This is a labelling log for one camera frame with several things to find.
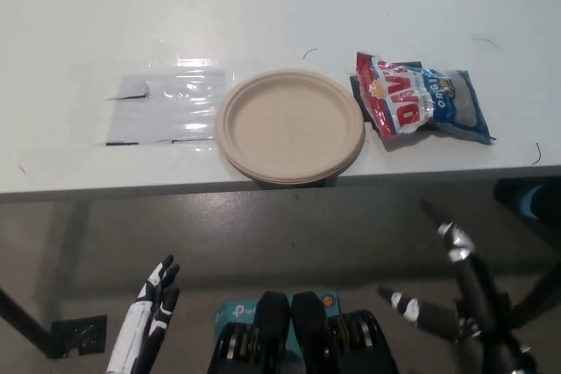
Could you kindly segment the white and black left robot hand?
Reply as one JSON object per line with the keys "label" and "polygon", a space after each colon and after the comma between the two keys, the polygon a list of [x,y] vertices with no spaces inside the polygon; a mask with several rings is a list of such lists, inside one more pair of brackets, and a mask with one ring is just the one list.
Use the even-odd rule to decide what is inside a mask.
{"label": "white and black left robot hand", "polygon": [[129,306],[106,371],[149,374],[165,340],[180,290],[173,286],[180,266],[164,258]]}

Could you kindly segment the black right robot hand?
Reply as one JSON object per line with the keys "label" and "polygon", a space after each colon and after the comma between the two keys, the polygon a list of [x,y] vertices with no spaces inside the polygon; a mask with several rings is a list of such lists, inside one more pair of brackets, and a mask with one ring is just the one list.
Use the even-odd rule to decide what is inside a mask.
{"label": "black right robot hand", "polygon": [[402,318],[447,342],[468,337],[480,341],[484,373],[536,373],[536,359],[512,333],[509,298],[500,293],[471,237],[444,210],[420,200],[426,216],[437,227],[460,291],[456,309],[422,302],[380,286],[378,293]]}

